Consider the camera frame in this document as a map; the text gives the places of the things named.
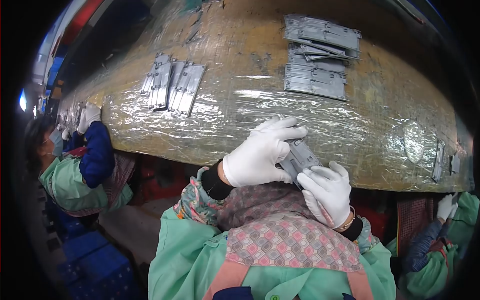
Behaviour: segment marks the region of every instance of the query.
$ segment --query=pink patterned apron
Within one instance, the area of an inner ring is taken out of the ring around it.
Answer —
[[[63,157],[82,157],[87,151],[87,147],[79,147],[73,149],[72,151],[63,153]],[[107,178],[103,183],[103,190],[107,194],[108,199],[108,208],[112,207],[118,200],[118,196],[123,190],[125,184],[132,176],[133,170],[135,169],[135,160],[136,154],[134,153],[126,153],[115,151],[115,167],[113,169],[112,175]],[[57,201],[53,194],[52,189],[52,179],[50,178],[48,183],[48,193],[52,196],[53,201],[57,204]],[[97,207],[97,208],[86,208],[78,211],[68,211],[63,209],[60,205],[58,205],[65,213],[74,217],[82,217],[82,216],[89,216],[96,213],[101,212],[104,207]]]
[[[359,256],[356,244],[317,221],[296,212],[274,214],[228,231],[225,261],[203,299],[241,286],[249,267],[257,265],[346,272],[352,296],[372,300]]]

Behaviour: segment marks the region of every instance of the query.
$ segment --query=blue plastic crate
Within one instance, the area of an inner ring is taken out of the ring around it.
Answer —
[[[75,262],[58,264],[57,271],[66,285],[74,283],[85,275],[80,266]]]
[[[97,231],[88,232],[75,239],[68,239],[62,246],[68,261],[82,259],[95,250],[104,247],[108,241]]]
[[[95,289],[88,280],[79,280],[70,285],[68,291],[73,300],[104,300],[103,294]]]
[[[79,261],[85,276],[105,299],[138,299],[139,289],[129,260],[112,245]]]

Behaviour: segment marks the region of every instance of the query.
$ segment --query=hand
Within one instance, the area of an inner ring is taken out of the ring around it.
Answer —
[[[450,215],[448,216],[449,219],[453,219],[455,217],[456,209],[458,208],[458,203],[455,203],[452,205],[452,211],[450,212]]]
[[[85,134],[85,132],[87,132],[87,129],[88,129],[88,123],[85,117],[85,113],[86,113],[86,109],[82,110],[82,114],[80,115],[80,122],[78,123],[78,128],[77,128],[77,132],[79,134]]]
[[[68,127],[65,128],[63,130],[63,132],[61,133],[61,138],[64,139],[64,140],[68,139],[69,133],[70,133],[70,130],[68,129]]]
[[[271,181],[291,183],[291,176],[275,164],[284,160],[290,146],[284,142],[307,135],[302,126],[294,128],[296,118],[280,120],[275,116],[258,125],[250,136],[222,161],[225,179],[234,187],[263,184]]]
[[[452,205],[452,199],[454,196],[456,196],[456,193],[454,195],[447,195],[438,202],[437,218],[441,218],[444,221],[447,220],[448,216],[450,216],[450,213],[452,212],[453,207],[455,206]]]
[[[302,185],[305,202],[317,220],[330,227],[338,228],[350,215],[350,186],[348,172],[336,161],[326,167],[304,169],[297,175]]]
[[[98,106],[91,102],[87,102],[86,108],[85,108],[85,118],[88,124],[88,127],[95,122],[95,121],[101,121],[101,110]]]

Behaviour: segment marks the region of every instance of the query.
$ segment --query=gray plastic part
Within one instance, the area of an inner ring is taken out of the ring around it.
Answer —
[[[299,25],[299,16],[291,17],[290,15],[285,16],[285,32],[283,35],[283,38],[286,40],[289,40],[291,42],[299,43],[299,44],[306,44],[308,46],[311,46],[313,48],[325,50],[331,53],[334,53],[335,55],[338,55],[340,57],[344,57],[349,60],[359,60],[359,55],[358,52],[354,50],[349,50],[349,49],[343,49],[341,47],[336,47],[330,44],[325,44],[322,42],[317,42],[317,41],[312,41],[310,39],[302,39],[299,38],[299,33],[298,33],[298,25]]]
[[[315,67],[330,72],[345,73],[343,61],[330,58],[307,61],[304,55],[290,54],[288,55],[288,63]]]
[[[302,54],[303,55],[303,50],[301,49],[301,46],[300,46],[299,43],[290,42],[290,43],[288,43],[288,53],[289,54]]]
[[[332,58],[329,55],[312,55],[312,54],[305,54],[305,60],[311,61],[311,60],[321,60],[321,59],[327,59],[327,58]]]
[[[170,55],[163,54],[162,52],[159,52],[155,55],[155,63],[156,64],[164,64],[164,63],[169,62],[170,60],[171,60]]]
[[[302,17],[299,21],[298,37],[360,51],[359,31],[320,19]]]
[[[344,84],[347,84],[347,79],[343,74],[304,65],[285,65],[284,90],[286,91],[347,101]]]
[[[150,69],[150,72],[148,72],[147,76],[145,77],[144,84],[142,85],[142,89],[140,90],[141,95],[146,95],[146,96],[150,95],[150,92],[152,90],[152,85],[153,85],[153,78],[155,77],[155,67],[156,67],[156,62],[152,64],[152,68]]]
[[[325,45],[324,49],[315,48],[313,46],[302,44],[301,45],[302,52],[304,54],[312,54],[312,55],[343,55],[345,56],[345,50],[336,48],[333,46]]]
[[[158,110],[166,108],[168,103],[168,86],[172,62],[170,55],[158,55],[155,58],[156,73],[153,78],[152,91],[148,101],[148,109]]]
[[[450,158],[450,175],[458,173],[460,171],[460,158],[458,158],[458,152]]]
[[[172,60],[172,70],[170,71],[170,85],[168,86],[168,101],[170,102],[175,95],[175,88],[179,83],[180,75],[187,64],[184,60]]]
[[[442,175],[442,168],[444,166],[444,152],[445,152],[445,143],[441,140],[438,140],[437,144],[437,155],[435,157],[435,163],[433,165],[432,179],[435,182],[440,181]]]
[[[290,152],[279,165],[292,177],[293,183],[303,190],[297,181],[297,175],[303,172],[305,168],[321,166],[322,164],[302,139],[287,140],[286,142],[290,145]]]
[[[184,117],[190,116],[204,71],[204,65],[196,65],[191,61],[188,62],[180,74],[174,95],[169,101],[169,112]]]

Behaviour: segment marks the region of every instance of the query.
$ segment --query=gold bracelet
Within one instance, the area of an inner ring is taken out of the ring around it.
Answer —
[[[335,228],[334,230],[344,230],[344,229],[347,229],[350,225],[352,225],[353,221],[355,220],[356,215],[355,215],[355,208],[351,205],[350,205],[350,208],[353,209],[353,218],[350,220],[350,222],[345,224],[343,227]]]

